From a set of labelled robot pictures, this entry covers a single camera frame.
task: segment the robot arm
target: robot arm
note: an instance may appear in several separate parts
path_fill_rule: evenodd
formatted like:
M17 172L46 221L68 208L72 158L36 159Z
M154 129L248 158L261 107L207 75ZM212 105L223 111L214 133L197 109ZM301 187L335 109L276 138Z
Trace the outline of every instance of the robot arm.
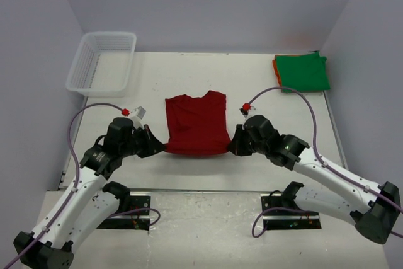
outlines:
M252 108L242 112L246 116L243 125L237 125L228 150L236 156L249 156L255 152L264 154L274 165L318 181L328 191L304 188L292 183L284 191L297 210L310 210L331 215L354 225L369 240L385 244L399 216L399 211L378 198L371 191L383 195L400 206L399 189L386 182L379 185L365 180L321 157L317 159L313 148L294 135L280 135L264 116ZM326 168L330 165L338 174ZM345 176L365 186L362 189L347 182Z
M30 268L69 268L81 243L110 215L114 214L130 190L121 184L107 183L125 157L149 157L165 149L137 117L115 118L108 132L88 149L80 162L78 185L69 185L48 216L31 233L20 232L14 240L18 253L37 237L38 241L21 257ZM48 226L49 220L57 218Z

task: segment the white wall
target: white wall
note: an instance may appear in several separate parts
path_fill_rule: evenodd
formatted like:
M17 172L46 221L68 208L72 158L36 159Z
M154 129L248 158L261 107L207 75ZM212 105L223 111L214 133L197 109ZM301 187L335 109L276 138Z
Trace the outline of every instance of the white wall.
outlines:
M81 105L64 87L82 36L67 0L0 0L0 267L30 231L67 155L67 121Z
M348 0L69 0L84 31L123 30L137 50L319 49Z
M403 0L350 0L322 48L330 103L349 168L403 189ZM403 221L395 228L403 232ZM403 268L403 240L391 236L391 268Z

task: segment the purple cable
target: purple cable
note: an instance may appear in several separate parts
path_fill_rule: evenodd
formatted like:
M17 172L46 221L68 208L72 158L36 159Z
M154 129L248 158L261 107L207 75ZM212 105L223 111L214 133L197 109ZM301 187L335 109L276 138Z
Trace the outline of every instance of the purple cable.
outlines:
M251 105L252 102L255 101L257 98L259 98L262 94L265 94L265 93L267 93L268 91L273 91L273 90L275 90L275 89L288 89L288 90L292 91L293 93L299 95L299 97L301 97L301 98L305 101L305 103L307 104L307 106L308 106L308 108L309 108L309 111L310 111L310 114L312 115L312 121L313 121L313 123L314 123L314 138L313 138L312 147L313 147L313 150L314 150L314 153L315 153L315 156L316 156L317 160L318 160L324 167L326 167L329 171L331 171L332 173L334 173L336 176L338 176L338 177L342 178L343 180L345 180L345 181L347 181L347 182L353 184L354 186L357 186L358 188L361 188L361 189L366 190L366 188L365 188L364 185L362 185L362 184L360 184L360 183L358 183L358 182L356 182L356 181L354 181L354 180L348 178L347 176L343 175L343 174L340 173L339 171L335 170L332 166L330 166L330 165L328 165L328 164L325 164L325 161L321 158L321 155L319 154L319 151L318 151L318 148L317 148L317 123L316 123L316 116L315 116L315 113L314 113L314 109L312 108L312 105L309 103L308 99L307 99L302 93L300 93L300 92L297 91L296 89L288 88L288 87L286 87L286 86L274 86L274 87L272 87L272 88L265 89L265 90L261 91L260 93L258 93L255 97L252 98L252 100L249 102L249 104ZM387 197L381 195L380 193L377 193L375 190L372 190L372 189L369 189L368 192L372 193L372 194L375 195L376 197L378 197L378 198L384 200L385 202L389 203L391 206L395 207L400 213L403 214L403 208L402 208L401 206L397 205L397 204L396 204L395 202L393 202L391 199L389 199L389 198L387 198ZM261 217L261 215L259 215L258 218L255 220L254 226L256 225L256 223L257 223L258 219L260 219L260 217ZM393 234L393 235L395 235L395 236L399 236L400 238L403 238L403 235L398 234L398 233L396 233L396 232L393 232L393 231L392 231L391 234Z
M84 110L86 110L87 108L90 107L94 107L94 106L98 106L98 105L105 105L105 106L111 106L113 108L116 108L120 111L123 110L123 108L120 108L119 106L116 106L114 104L111 103L94 103L91 105L87 105L85 107L83 107L82 109L80 109L70 120L69 122L69 128L67 130L67 145L69 146L69 149L71 151L71 155L74 159L74 164L76 165L76 179L74 180L74 187L77 188L77 185L79 184L79 178L80 178L80 164L77 158L76 153L74 152L74 148L71 142L71 127L75 121L75 119L77 118L77 116L82 113ZM50 228L50 226L52 226L52 224L55 222L55 220L59 217L59 215L62 213L62 211L64 210L65 206L69 203L70 199L72 198L74 192L70 192L69 195L67 196L67 198L64 200L63 204L60 206L60 208L58 209L58 211L56 211L55 215L49 220L48 224L46 225L46 228ZM46 233L46 231L42 231L23 251L21 251L15 258L13 258L5 267L4 269L9 269L11 268L11 266L13 266L29 249L32 248L32 246L34 246L40 239L41 237Z
M118 217L119 215L135 214L135 213L141 212L141 211L154 211L158 215L157 219L153 223L150 223L149 226L156 224L159 221L159 219L161 218L161 213L157 209L150 208L150 207L133 209L133 210L125 211L125 212L120 212L119 214L111 214L109 217Z

